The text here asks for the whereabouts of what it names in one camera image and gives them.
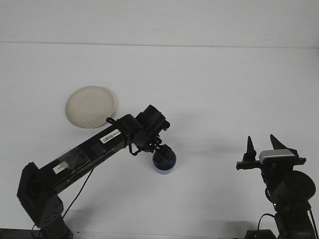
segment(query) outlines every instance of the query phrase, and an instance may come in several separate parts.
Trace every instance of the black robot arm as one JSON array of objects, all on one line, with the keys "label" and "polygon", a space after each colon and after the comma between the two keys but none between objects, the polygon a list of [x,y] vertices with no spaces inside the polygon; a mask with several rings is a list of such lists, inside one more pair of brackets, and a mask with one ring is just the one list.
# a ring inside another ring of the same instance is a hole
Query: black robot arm
[{"label": "black robot arm", "polygon": [[[154,152],[165,155],[171,149],[160,145],[159,132],[169,128],[165,117],[153,106],[136,118],[126,115],[112,125],[42,168],[33,162],[22,171],[17,196],[45,239],[72,239],[64,223],[63,203],[58,194],[99,164],[127,146],[130,152]],[[132,152],[132,144],[138,151]]]},{"label": "black robot arm", "polygon": [[[251,138],[248,137],[247,152],[236,168],[260,168],[266,184],[266,197],[273,204],[275,221],[281,239],[316,239],[314,228],[308,217],[311,210],[308,200],[315,194],[316,187],[312,179],[299,171],[295,165],[302,165],[306,159],[299,157],[297,151],[287,148],[273,135],[270,135],[274,150],[260,153],[255,159]],[[270,230],[248,231],[246,239],[272,239]]]}]

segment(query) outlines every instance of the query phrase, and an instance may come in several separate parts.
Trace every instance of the beige bowl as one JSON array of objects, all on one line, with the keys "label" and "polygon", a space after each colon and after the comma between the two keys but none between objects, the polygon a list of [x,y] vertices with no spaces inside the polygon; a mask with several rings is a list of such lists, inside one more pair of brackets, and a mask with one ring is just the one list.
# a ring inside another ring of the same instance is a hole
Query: beige bowl
[{"label": "beige bowl", "polygon": [[82,128],[96,128],[105,123],[115,109],[112,93],[100,86],[83,87],[71,95],[65,113],[70,122]]}]

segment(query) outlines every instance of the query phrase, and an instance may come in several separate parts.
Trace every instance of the cable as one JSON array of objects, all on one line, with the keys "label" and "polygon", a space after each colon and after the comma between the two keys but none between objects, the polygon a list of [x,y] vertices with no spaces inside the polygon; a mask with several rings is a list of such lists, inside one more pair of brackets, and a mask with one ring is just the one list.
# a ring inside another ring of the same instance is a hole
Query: cable
[{"label": "cable", "polygon": [[40,231],[39,231],[39,234],[38,234],[38,237],[36,238],[34,233],[33,233],[33,229],[35,227],[35,224],[33,225],[32,229],[31,229],[31,236],[33,239],[43,239],[44,237],[40,237]]},{"label": "cable", "polygon": [[319,239],[319,237],[318,237],[318,231],[317,231],[317,227],[316,227],[316,223],[315,223],[315,219],[314,219],[313,212],[311,211],[311,209],[309,210],[309,212],[310,212],[311,220],[312,220],[312,222],[313,222],[313,226],[314,226],[316,238]]},{"label": "cable", "polygon": [[259,226],[260,226],[261,219],[262,219],[264,216],[269,216],[269,217],[275,218],[274,215],[269,214],[269,213],[265,213],[264,215],[262,215],[262,216],[260,217],[260,219],[259,219],[259,222],[258,222],[258,226],[257,226],[257,230],[258,230],[258,231],[259,231]]},{"label": "cable", "polygon": [[71,208],[71,206],[73,205],[73,203],[75,202],[75,200],[79,197],[79,195],[80,195],[80,193],[82,192],[82,190],[83,190],[83,188],[84,188],[84,186],[85,186],[86,182],[88,181],[89,177],[90,177],[90,176],[91,176],[91,174],[93,173],[93,170],[94,170],[94,169],[92,169],[92,171],[90,172],[89,176],[85,179],[85,182],[83,183],[82,188],[80,189],[80,191],[79,191],[78,195],[76,195],[75,199],[72,201],[72,203],[70,204],[70,206],[68,207],[68,209],[65,211],[65,213],[64,213],[64,215],[63,215],[63,217],[62,217],[62,218],[64,218],[64,217],[65,217],[65,215],[66,215],[66,214],[67,214],[67,212],[70,210],[70,208]]}]

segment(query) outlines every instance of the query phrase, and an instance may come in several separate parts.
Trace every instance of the white label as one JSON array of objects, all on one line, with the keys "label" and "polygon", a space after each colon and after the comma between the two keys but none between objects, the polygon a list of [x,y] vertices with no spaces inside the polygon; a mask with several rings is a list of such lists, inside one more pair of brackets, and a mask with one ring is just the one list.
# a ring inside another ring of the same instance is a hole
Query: white label
[{"label": "white label", "polygon": [[63,161],[62,163],[60,163],[59,165],[56,165],[53,168],[53,171],[55,172],[55,174],[58,174],[59,172],[61,172],[63,169],[67,168],[69,165],[67,164],[67,162]]},{"label": "white label", "polygon": [[118,129],[116,129],[116,130],[112,131],[111,133],[109,133],[108,135],[100,138],[100,141],[102,143],[106,143],[106,142],[110,141],[112,138],[118,136],[119,134],[121,134],[121,132]]}]

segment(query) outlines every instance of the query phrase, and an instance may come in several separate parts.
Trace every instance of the white backdrop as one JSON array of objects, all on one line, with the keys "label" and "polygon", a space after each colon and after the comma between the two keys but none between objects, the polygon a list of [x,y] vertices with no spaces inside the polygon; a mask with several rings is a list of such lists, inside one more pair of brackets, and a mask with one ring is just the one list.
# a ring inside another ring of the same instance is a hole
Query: white backdrop
[{"label": "white backdrop", "polygon": [[[115,92],[116,119],[157,107],[177,163],[161,175],[151,154],[112,156],[68,213],[74,231],[243,237],[274,212],[260,171],[235,169],[248,135],[258,153],[271,149],[271,133],[296,148],[308,159],[296,169],[319,183],[318,49],[0,43],[0,72],[3,228],[32,227],[16,197],[28,162],[42,167],[107,127],[78,128],[65,116],[68,97],[87,85]],[[60,195],[66,207],[82,183]],[[318,219],[318,194],[311,204]]]},{"label": "white backdrop", "polygon": [[317,0],[0,0],[1,42],[319,47]]}]

